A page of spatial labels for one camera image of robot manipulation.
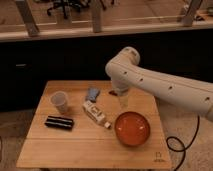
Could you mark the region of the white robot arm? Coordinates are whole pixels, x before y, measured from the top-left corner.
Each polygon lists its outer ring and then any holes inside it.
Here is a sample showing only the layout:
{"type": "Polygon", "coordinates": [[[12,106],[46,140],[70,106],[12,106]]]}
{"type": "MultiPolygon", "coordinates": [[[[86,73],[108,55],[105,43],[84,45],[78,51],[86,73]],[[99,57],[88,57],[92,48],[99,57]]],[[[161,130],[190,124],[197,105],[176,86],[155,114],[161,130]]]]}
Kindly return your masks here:
{"type": "Polygon", "coordinates": [[[125,47],[106,64],[105,71],[119,96],[134,86],[213,122],[213,83],[144,69],[139,62],[138,51],[125,47]]]}

